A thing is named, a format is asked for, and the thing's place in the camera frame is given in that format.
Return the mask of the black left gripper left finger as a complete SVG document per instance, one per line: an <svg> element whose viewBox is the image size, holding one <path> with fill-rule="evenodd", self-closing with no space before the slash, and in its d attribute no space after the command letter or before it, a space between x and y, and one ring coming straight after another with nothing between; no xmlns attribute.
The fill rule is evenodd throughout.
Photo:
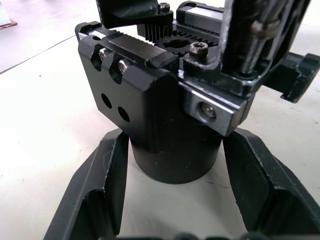
<svg viewBox="0 0 320 240"><path fill-rule="evenodd" d="M46 240L115 240L120 233L129 137L110 131L72 176Z"/></svg>

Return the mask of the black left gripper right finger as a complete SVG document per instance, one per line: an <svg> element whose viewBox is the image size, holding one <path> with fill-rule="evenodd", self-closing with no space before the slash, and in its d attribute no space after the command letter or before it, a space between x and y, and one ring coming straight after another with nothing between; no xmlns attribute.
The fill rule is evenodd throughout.
<svg viewBox="0 0 320 240"><path fill-rule="evenodd" d="M223 139L230 185L246 230L270 240L318 240L320 206L255 134Z"/></svg>

